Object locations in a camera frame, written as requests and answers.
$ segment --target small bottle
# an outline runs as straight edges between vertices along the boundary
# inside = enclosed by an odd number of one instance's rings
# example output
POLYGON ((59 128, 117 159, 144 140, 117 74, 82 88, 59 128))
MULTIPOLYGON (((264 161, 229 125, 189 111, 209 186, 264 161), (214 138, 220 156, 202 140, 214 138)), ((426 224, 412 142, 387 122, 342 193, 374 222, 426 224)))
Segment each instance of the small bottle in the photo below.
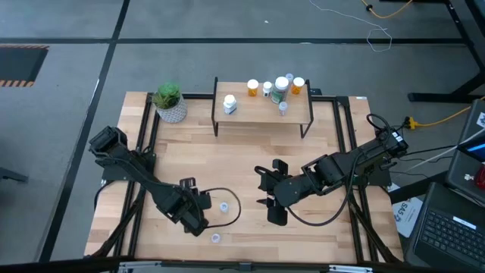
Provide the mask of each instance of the small bottle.
POLYGON ((229 205, 226 202, 222 202, 219 205, 219 209, 223 212, 226 213, 229 210, 229 205))
POLYGON ((302 91, 302 87, 305 85, 305 80, 301 77, 296 77, 293 80, 293 85, 291 86, 291 93, 298 95, 302 91))
POLYGON ((236 98, 233 95, 224 97, 224 113, 231 115, 237 109, 236 98))
POLYGON ((274 83, 274 87, 271 91, 271 101, 280 104, 280 102, 284 101, 285 93, 288 92, 288 79, 278 77, 274 83))
POLYGON ((270 96, 271 90, 273 89, 273 84, 270 82, 265 82, 263 84, 263 96, 268 97, 270 96))
POLYGON ((258 83, 257 80, 249 80, 249 82, 248 82, 248 95, 249 96, 258 95, 258 86, 259 86, 259 83, 258 83))
POLYGON ((288 73, 285 76, 285 78, 288 79, 288 92, 285 93, 285 99, 283 101, 286 101, 286 97, 288 96, 288 93, 291 90, 291 86, 292 86, 292 83, 293 83, 294 76, 293 76, 293 74, 288 73))
POLYGON ((219 243, 221 241, 220 234, 212 234, 211 241, 212 243, 219 243))
POLYGON ((280 115, 286 115, 286 110, 288 109, 288 103, 286 102, 280 102, 280 105, 278 106, 280 109, 280 115))

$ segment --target white plant pot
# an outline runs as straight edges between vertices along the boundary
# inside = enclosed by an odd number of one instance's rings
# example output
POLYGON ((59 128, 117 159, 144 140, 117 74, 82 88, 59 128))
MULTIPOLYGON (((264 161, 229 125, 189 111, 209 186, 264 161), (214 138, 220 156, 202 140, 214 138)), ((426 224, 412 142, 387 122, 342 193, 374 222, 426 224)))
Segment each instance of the white plant pot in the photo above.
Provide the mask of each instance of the white plant pot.
POLYGON ((157 113, 160 115, 160 118, 165 122, 181 122, 187 116, 187 104, 185 100, 183 100, 183 96, 180 95, 180 99, 177 105, 170 109, 157 108, 157 113))

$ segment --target floor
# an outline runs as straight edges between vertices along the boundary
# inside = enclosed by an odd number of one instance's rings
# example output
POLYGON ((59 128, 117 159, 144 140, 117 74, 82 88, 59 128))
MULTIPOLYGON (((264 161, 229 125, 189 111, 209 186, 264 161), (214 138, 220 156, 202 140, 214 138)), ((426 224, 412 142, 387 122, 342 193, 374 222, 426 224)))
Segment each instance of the floor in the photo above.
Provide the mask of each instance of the floor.
MULTIPOLYGON (((321 8, 380 24, 393 38, 459 37, 444 5, 413 4, 393 19, 379 20, 357 0, 312 1, 321 8)), ((374 2, 380 14, 401 5, 374 2)), ((485 59, 485 39, 468 8, 462 1, 452 2, 485 59)), ((38 259, 103 63, 105 68, 110 65, 104 86, 98 86, 102 93, 90 137, 117 123, 126 91, 152 92, 167 80, 179 82, 185 93, 209 93, 215 76, 245 81, 274 79, 291 71, 311 79, 312 86, 324 94, 367 96, 373 113, 400 124, 406 115, 427 123, 466 107, 410 103, 406 94, 447 93, 478 71, 463 45, 393 45, 389 51, 372 52, 369 45, 119 44, 110 63, 109 58, 105 62, 108 44, 74 42, 111 38, 123 3, 0 0, 0 42, 19 37, 72 38, 67 44, 50 45, 34 87, 0 89, 0 166, 30 176, 28 184, 0 183, 0 264, 38 259)), ((371 28, 352 18, 319 11, 309 1, 132 0, 119 35, 121 39, 365 38, 371 28)), ((385 48, 376 45, 376 49, 385 48)), ((456 143, 465 118, 461 115, 435 127, 406 131, 410 151, 456 143)), ((92 200, 102 170, 86 147, 80 148, 84 154, 52 259, 80 258, 89 233, 92 200)), ((431 155, 434 153, 421 154, 424 158, 431 155)), ((431 175, 446 169, 447 164, 442 160, 413 171, 431 175)), ((412 165, 403 162, 396 170, 412 165)), ((419 179, 402 175, 395 182, 404 185, 419 179)))

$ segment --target laptop screen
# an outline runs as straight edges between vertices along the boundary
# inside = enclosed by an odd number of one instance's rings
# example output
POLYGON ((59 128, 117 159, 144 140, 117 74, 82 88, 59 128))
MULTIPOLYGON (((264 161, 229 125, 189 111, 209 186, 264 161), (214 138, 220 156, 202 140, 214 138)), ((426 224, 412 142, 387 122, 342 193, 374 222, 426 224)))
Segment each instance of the laptop screen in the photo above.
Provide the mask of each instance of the laptop screen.
POLYGON ((485 136, 479 136, 474 140, 460 144, 458 150, 480 162, 485 162, 485 136))

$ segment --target small white cap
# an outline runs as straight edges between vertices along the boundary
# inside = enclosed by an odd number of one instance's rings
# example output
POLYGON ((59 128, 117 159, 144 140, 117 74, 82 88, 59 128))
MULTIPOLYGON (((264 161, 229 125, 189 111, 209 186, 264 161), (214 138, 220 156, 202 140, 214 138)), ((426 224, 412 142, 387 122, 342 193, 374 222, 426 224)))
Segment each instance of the small white cap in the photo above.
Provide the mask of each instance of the small white cap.
POLYGON ((236 101, 236 98, 234 98, 233 95, 227 95, 224 97, 224 102, 226 102, 229 105, 233 104, 235 101, 236 101))
POLYGON ((219 234, 212 234, 212 243, 219 243, 221 241, 221 236, 219 234))
POLYGON ((288 109, 288 103, 286 102, 280 102, 280 105, 278 106, 278 108, 281 110, 281 111, 285 111, 288 109))
POLYGON ((264 82, 263 88, 264 89, 271 89, 273 87, 273 84, 271 82, 264 82))
POLYGON ((289 81, 285 77, 278 77, 274 85, 278 89, 286 89, 288 87, 288 83, 289 81))
POLYGON ((248 82, 248 88, 250 88, 250 89, 256 89, 256 88, 258 88, 258 85, 259 85, 259 83, 258 83, 257 80, 249 80, 249 82, 248 82))
POLYGON ((227 212, 229 210, 229 205, 226 202, 222 202, 219 205, 219 209, 221 209, 222 212, 227 212))
POLYGON ((305 85, 305 80, 303 80, 303 78, 301 78, 301 77, 296 77, 293 80, 293 84, 296 85, 297 87, 302 87, 302 86, 305 85))

